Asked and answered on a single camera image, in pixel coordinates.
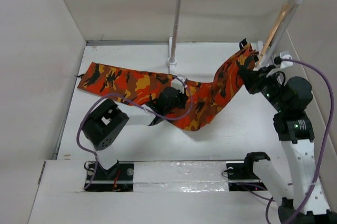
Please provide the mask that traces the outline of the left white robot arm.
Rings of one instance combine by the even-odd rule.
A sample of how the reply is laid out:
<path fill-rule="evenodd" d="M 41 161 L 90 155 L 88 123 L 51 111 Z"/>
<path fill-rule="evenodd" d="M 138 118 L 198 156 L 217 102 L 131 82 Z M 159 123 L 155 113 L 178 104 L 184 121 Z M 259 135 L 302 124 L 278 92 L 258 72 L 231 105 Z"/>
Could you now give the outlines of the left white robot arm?
<path fill-rule="evenodd" d="M 109 157 L 111 145 L 122 131 L 132 126 L 155 126 L 162 121 L 176 121 L 169 117 L 174 109 L 186 108 L 186 87 L 166 87 L 157 98 L 138 105 L 127 100 L 131 106 L 120 107 L 112 98 L 119 94 L 108 94 L 99 104 L 90 108 L 80 125 L 80 131 L 93 146 L 91 151 L 100 166 L 99 174 L 106 180 L 117 175 L 116 157 Z"/>

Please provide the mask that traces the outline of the wooden clothes hanger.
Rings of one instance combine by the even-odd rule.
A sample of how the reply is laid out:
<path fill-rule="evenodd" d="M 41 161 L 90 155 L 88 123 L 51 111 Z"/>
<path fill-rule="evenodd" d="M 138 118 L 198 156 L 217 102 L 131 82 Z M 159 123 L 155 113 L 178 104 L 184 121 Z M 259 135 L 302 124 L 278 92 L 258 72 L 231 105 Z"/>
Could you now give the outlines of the wooden clothes hanger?
<path fill-rule="evenodd" d="M 255 70 L 267 66 L 271 61 L 271 57 L 292 18 L 292 12 L 293 8 L 290 4 L 284 4 L 282 6 L 281 11 L 270 30 L 269 36 L 260 50 L 259 59 L 255 64 Z"/>

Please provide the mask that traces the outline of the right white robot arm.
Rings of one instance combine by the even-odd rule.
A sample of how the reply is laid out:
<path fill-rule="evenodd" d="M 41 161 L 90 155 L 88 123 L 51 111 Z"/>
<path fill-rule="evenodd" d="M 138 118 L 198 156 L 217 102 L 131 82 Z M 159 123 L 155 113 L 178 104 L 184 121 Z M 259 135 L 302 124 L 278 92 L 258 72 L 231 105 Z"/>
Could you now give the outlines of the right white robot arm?
<path fill-rule="evenodd" d="M 291 182 L 276 171 L 265 152 L 248 153 L 243 172 L 262 180 L 277 204 L 281 223 L 336 223 L 319 179 L 322 157 L 314 156 L 314 130 L 305 109 L 313 99 L 308 80 L 294 76 L 279 83 L 275 66 L 257 71 L 239 65 L 238 75 L 249 93 L 261 93 L 275 108 L 273 125 L 285 152 Z"/>

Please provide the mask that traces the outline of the orange camouflage trousers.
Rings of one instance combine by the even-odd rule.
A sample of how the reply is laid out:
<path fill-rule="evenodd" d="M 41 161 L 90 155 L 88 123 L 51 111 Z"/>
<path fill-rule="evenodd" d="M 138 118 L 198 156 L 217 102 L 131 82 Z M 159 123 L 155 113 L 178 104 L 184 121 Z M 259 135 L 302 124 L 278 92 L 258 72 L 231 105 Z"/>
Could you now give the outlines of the orange camouflage trousers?
<path fill-rule="evenodd" d="M 250 43 L 242 41 L 240 50 L 218 68 L 212 82 L 187 80 L 184 85 L 172 74 L 93 62 L 77 87 L 99 96 L 112 93 L 114 101 L 127 105 L 147 105 L 176 127 L 197 131 L 233 99 L 244 84 L 239 70 L 253 70 L 258 56 Z"/>

